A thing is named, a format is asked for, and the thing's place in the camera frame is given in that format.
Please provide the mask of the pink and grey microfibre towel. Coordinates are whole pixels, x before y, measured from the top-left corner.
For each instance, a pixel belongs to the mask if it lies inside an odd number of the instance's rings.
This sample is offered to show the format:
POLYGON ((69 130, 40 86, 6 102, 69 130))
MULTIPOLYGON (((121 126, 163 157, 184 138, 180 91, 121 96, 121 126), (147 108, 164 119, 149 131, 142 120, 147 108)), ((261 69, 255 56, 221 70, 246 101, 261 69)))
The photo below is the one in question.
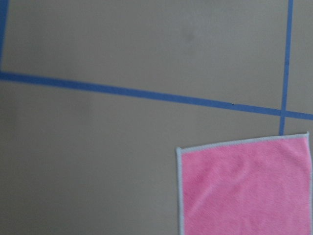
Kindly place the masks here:
POLYGON ((181 235, 310 235, 309 133, 176 149, 181 235))

